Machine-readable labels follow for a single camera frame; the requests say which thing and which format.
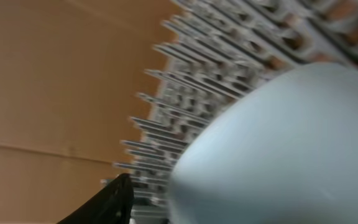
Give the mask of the light blue bowl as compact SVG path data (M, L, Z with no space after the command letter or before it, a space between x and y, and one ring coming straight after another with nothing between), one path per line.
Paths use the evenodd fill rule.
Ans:
M167 198L173 223L358 223L358 70L305 65L233 104Z

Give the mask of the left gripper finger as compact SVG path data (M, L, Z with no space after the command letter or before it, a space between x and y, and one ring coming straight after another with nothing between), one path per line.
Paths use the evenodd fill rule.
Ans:
M130 224L134 188L123 173L57 224Z

